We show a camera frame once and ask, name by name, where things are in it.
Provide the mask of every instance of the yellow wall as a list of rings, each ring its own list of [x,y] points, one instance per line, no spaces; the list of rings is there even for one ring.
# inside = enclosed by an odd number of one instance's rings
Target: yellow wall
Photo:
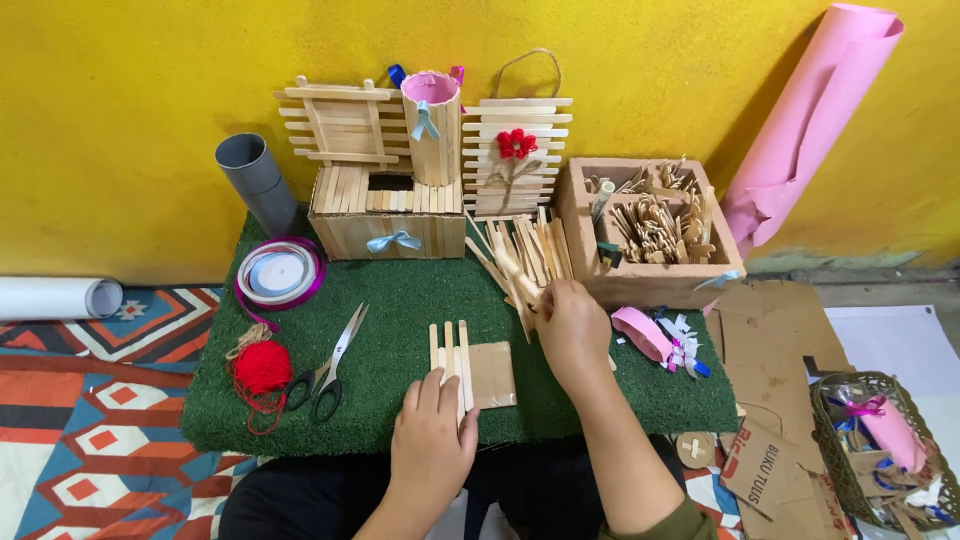
[[[299,197],[316,163],[292,156],[271,90],[388,82],[385,68],[467,67],[465,103],[505,61],[553,50],[574,98],[567,156],[678,156],[719,186],[802,53],[813,0],[539,2],[276,0],[0,5],[0,274],[217,282],[244,207],[213,160],[226,135],[272,146]],[[759,253],[960,255],[959,11],[889,0],[900,41],[780,234]],[[506,93],[549,84],[546,60]]]

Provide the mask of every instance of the white paper roll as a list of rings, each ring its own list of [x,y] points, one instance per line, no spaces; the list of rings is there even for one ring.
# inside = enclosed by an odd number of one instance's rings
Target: white paper roll
[[[102,319],[123,289],[103,278],[0,278],[0,321]]]

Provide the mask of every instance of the hand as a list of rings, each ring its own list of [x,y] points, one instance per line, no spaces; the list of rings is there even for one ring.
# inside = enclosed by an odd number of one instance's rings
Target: hand
[[[537,334],[550,370],[575,405],[613,380],[607,362],[610,318],[579,282],[554,280],[546,286]]]
[[[384,499],[404,504],[408,511],[419,514],[426,530],[460,493],[473,465],[479,437],[477,408],[457,429],[460,378],[451,377],[440,386],[443,375],[444,368],[437,368],[407,390],[403,409],[396,417],[390,487]]]

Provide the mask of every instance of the scissors blade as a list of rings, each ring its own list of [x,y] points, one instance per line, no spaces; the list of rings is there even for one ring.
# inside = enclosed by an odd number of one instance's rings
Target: scissors blade
[[[350,317],[350,322],[347,324],[347,327],[344,328],[343,333],[340,334],[340,339],[337,340],[337,346],[333,349],[332,361],[330,362],[330,373],[326,376],[324,381],[324,386],[321,387],[321,391],[324,388],[333,382],[337,378],[337,365],[340,364],[340,358],[344,355],[344,351],[347,350],[347,346],[350,344],[350,341],[353,341],[353,336],[356,335],[356,331],[360,328],[361,322],[363,322],[363,317],[367,314],[367,311],[363,308],[363,304],[360,304],[360,307],[353,312],[353,316]]]

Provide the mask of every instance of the pink inner lining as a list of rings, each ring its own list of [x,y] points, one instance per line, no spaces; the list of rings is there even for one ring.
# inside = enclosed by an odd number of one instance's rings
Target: pink inner lining
[[[429,105],[446,103],[457,95],[457,82],[440,73],[421,71],[403,80],[400,91],[412,101],[425,101]]]

